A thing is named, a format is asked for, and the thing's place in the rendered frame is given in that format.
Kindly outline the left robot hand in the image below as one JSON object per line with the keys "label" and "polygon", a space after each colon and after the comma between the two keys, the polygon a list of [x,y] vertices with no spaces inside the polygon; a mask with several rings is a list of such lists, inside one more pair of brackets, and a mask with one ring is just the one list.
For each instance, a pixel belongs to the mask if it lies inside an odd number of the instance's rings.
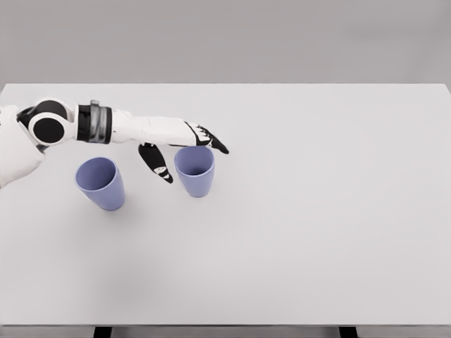
{"label": "left robot hand", "polygon": [[140,134],[138,153],[147,167],[164,181],[173,183],[158,145],[208,146],[229,154],[227,147],[205,127],[179,118],[152,117]]}

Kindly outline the blue cup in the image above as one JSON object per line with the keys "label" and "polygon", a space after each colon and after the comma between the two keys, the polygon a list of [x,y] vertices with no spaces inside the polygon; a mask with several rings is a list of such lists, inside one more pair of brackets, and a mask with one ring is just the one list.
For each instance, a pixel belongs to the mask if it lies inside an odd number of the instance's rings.
{"label": "blue cup", "polygon": [[178,177],[190,196],[200,198],[210,192],[215,174],[215,158],[209,148],[182,148],[176,153],[174,163]]}
{"label": "blue cup", "polygon": [[105,157],[91,158],[75,173],[78,189],[98,207],[116,211],[125,203],[125,189],[118,166]]}

